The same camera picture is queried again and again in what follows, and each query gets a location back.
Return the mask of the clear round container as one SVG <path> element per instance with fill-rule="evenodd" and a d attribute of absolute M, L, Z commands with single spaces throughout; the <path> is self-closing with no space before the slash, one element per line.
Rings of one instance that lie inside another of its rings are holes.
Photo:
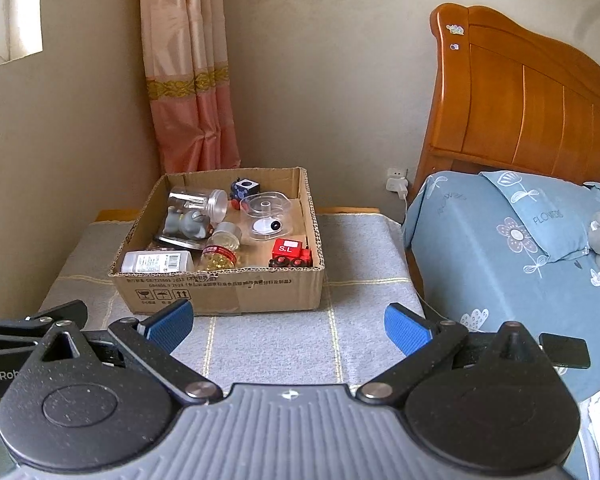
<path fill-rule="evenodd" d="M 263 242 L 292 232 L 291 200 L 281 192 L 263 192 L 240 202 L 242 223 L 253 240 Z"/>

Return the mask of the capsule bottle red label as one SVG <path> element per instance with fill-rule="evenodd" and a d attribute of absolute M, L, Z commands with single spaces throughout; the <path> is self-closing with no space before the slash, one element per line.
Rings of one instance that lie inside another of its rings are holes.
<path fill-rule="evenodd" d="M 234 269 L 242 242 L 242 230 L 233 222 L 219 223 L 201 253 L 199 269 L 212 272 Z"/>

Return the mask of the red toy train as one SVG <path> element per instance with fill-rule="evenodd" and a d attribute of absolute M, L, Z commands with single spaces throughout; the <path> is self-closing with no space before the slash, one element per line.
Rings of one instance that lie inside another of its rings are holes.
<path fill-rule="evenodd" d="M 313 266 L 311 249 L 298 240 L 276 238 L 268 266 L 270 268 L 310 268 Z"/>

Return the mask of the black phone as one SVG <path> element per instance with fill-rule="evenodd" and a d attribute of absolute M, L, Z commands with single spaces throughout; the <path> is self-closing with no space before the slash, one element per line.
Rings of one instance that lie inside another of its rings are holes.
<path fill-rule="evenodd" d="M 591 366 L 588 345 L 581 338 L 556 334 L 539 334 L 539 345 L 554 367 L 586 370 Z"/>

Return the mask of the cardboard box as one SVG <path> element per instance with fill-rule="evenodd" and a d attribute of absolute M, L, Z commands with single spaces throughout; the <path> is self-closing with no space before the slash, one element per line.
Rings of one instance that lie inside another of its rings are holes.
<path fill-rule="evenodd" d="M 313 311 L 325 263 L 306 170 L 165 174 L 109 268 L 129 309 L 188 300 L 202 315 Z"/>

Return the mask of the grey elephant toy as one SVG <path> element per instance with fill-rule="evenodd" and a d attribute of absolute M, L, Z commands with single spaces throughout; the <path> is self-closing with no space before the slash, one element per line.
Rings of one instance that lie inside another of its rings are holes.
<path fill-rule="evenodd" d="M 170 206 L 166 211 L 162 234 L 186 240 L 205 240 L 211 234 L 210 218 L 197 209 Z"/>

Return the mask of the pink striped curtain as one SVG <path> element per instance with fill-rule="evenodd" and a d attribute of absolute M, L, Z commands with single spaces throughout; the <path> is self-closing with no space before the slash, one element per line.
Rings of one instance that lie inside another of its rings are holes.
<path fill-rule="evenodd" d="M 223 0 L 140 0 L 140 24 L 162 169 L 237 168 Z"/>

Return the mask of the blue floral pillow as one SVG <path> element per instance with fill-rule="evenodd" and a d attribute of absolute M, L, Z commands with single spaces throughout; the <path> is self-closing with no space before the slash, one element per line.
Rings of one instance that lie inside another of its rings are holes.
<path fill-rule="evenodd" d="M 505 197 L 549 262 L 590 252 L 588 228 L 600 212 L 600 190 L 514 170 L 480 174 Z"/>

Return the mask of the blue floral bedding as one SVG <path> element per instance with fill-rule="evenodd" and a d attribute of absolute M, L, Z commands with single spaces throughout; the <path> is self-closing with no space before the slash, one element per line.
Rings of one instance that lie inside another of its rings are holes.
<path fill-rule="evenodd" d="M 600 190 L 600 182 L 582 186 Z M 505 197 L 481 174 L 426 177 L 406 212 L 404 245 L 442 318 L 472 332 L 518 321 L 533 336 L 581 338 L 586 370 L 556 367 L 579 404 L 581 429 L 566 466 L 600 479 L 600 268 L 595 254 L 549 262 Z"/>

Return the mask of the grey plaid mat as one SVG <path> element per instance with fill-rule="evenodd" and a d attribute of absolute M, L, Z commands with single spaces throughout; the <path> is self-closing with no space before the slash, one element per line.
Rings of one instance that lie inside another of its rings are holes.
<path fill-rule="evenodd" d="M 202 316 L 171 356 L 225 392 L 234 382 L 348 384 L 352 392 L 404 355 L 384 329 L 388 304 L 422 313 L 404 255 L 401 227 L 383 214 L 320 214 L 325 260 L 314 311 Z M 88 307 L 87 330 L 132 314 L 108 268 L 132 221 L 97 221 L 84 231 L 44 301 Z"/>

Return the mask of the white pill bottle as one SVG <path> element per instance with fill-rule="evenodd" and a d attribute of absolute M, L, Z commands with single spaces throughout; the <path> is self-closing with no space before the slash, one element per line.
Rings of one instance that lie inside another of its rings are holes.
<path fill-rule="evenodd" d="M 136 250 L 124 255 L 120 272 L 170 274 L 190 272 L 193 268 L 192 255 L 186 250 Z"/>

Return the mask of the white wall plug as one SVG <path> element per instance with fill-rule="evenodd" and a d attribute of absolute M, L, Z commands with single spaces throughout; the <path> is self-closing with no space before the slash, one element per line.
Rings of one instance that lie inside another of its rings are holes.
<path fill-rule="evenodd" d="M 407 179 L 407 170 L 402 168 L 388 168 L 385 189 L 396 194 L 400 200 L 406 200 L 410 184 Z"/>

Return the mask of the wooden headboard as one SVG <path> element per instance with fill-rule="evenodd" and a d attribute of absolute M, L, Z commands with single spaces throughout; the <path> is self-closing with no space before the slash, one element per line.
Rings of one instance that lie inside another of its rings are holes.
<path fill-rule="evenodd" d="M 411 188 L 441 170 L 600 182 L 600 66 L 487 6 L 430 14 L 438 68 Z"/>

